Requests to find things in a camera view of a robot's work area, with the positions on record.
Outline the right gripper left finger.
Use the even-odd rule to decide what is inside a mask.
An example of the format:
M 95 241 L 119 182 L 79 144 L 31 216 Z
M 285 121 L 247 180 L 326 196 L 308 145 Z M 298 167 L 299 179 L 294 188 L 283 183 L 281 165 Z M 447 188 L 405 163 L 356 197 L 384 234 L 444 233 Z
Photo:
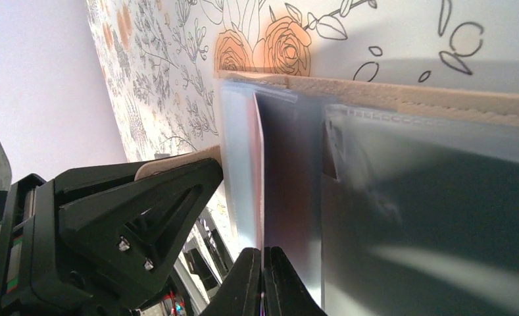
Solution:
M 260 250 L 243 249 L 201 316 L 259 315 L 260 277 Z

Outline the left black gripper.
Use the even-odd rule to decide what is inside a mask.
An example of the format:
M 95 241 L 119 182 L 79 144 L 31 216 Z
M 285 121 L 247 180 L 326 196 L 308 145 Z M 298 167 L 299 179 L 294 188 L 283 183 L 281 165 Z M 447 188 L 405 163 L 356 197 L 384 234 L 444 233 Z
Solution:
M 132 315 L 223 179 L 212 158 L 29 174 L 0 192 L 0 315 Z

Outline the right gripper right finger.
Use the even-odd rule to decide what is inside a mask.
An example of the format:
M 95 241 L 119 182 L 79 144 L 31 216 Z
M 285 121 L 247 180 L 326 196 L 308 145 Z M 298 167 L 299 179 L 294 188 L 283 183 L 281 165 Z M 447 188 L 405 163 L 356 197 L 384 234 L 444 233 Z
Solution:
M 263 305 L 266 315 L 322 316 L 283 249 L 265 247 L 262 268 Z

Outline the red card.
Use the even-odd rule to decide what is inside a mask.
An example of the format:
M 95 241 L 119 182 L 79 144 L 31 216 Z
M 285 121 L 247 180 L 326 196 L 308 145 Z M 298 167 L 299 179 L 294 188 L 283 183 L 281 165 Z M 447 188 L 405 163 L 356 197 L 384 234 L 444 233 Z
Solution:
M 255 142 L 254 142 L 254 158 L 255 158 L 255 197 L 256 197 L 256 220 L 257 233 L 256 244 L 261 253 L 261 259 L 264 258 L 264 136 L 262 131 L 262 122 L 259 111 L 257 94 L 253 94 L 253 118 L 255 123 Z

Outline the plain black card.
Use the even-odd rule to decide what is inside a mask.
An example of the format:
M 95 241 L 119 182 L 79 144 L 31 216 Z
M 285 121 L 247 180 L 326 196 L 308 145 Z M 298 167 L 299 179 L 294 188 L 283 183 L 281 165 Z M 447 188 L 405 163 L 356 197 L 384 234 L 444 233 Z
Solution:
M 519 128 L 327 122 L 333 315 L 519 315 Z

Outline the floral table mat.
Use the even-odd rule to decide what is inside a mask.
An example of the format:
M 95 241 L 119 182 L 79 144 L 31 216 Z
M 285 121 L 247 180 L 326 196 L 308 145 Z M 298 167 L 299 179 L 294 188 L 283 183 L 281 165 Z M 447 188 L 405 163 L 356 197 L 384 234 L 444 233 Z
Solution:
M 131 161 L 215 148 L 223 72 L 519 95 L 519 1 L 88 1 Z M 242 249 L 224 181 L 210 203 Z

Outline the aluminium rail frame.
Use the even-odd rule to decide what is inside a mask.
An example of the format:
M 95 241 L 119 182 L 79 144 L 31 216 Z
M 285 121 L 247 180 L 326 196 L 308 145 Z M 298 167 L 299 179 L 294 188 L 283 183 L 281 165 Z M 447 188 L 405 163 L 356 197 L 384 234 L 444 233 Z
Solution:
M 200 315 L 210 303 L 209 293 L 200 275 L 190 268 L 183 256 L 178 257 L 173 270 L 176 286 L 184 299 L 188 315 Z

